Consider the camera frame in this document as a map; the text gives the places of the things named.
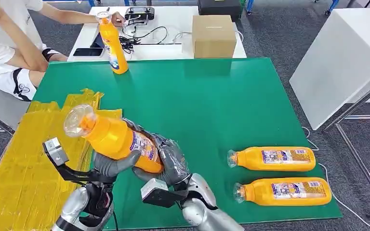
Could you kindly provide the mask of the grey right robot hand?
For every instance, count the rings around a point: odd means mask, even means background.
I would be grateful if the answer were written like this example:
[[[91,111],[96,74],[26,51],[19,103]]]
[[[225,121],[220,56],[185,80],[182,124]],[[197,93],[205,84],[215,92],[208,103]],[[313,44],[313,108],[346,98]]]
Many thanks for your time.
[[[143,181],[153,178],[164,181],[168,186],[182,182],[190,175],[190,171],[185,160],[184,154],[178,144],[157,133],[150,133],[140,125],[123,118],[129,128],[148,137],[156,146],[159,158],[163,163],[164,170],[160,173],[149,173],[141,168],[133,167],[133,173]]]

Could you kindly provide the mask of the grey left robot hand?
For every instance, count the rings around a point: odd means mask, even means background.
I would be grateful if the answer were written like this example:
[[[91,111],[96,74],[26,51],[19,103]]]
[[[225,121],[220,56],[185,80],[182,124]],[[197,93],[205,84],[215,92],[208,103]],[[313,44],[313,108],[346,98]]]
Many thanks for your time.
[[[96,152],[94,157],[94,168],[106,177],[116,177],[120,172],[134,167],[140,155],[141,153],[139,151],[134,150],[127,157],[114,160]]]

